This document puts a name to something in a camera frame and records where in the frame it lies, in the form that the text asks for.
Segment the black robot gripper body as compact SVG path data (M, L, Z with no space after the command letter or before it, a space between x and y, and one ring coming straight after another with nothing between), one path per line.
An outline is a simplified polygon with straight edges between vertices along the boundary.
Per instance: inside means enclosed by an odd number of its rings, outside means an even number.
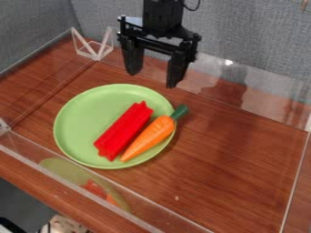
M125 51L140 54L148 49L168 56L180 52L187 60L196 59L196 47L201 36L185 29L180 23L161 29L160 23L145 26L139 17L121 15L117 21L117 40Z

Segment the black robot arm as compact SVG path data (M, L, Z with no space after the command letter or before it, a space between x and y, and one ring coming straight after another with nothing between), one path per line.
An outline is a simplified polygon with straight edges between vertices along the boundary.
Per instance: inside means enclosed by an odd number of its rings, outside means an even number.
M143 0L141 17L117 17L117 41L126 72L133 76L141 71L145 49L169 56L167 88L183 81L201 40L197 33L183 27L183 9L191 11L184 0Z

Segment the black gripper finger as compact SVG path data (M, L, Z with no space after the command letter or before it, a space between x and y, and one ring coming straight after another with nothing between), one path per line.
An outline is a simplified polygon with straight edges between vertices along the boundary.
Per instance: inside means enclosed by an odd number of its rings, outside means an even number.
M144 48L135 38L122 36L120 38L121 53L126 72L133 76L141 71Z
M168 62L167 88L173 88L183 80L188 67L187 55L183 51L175 51Z

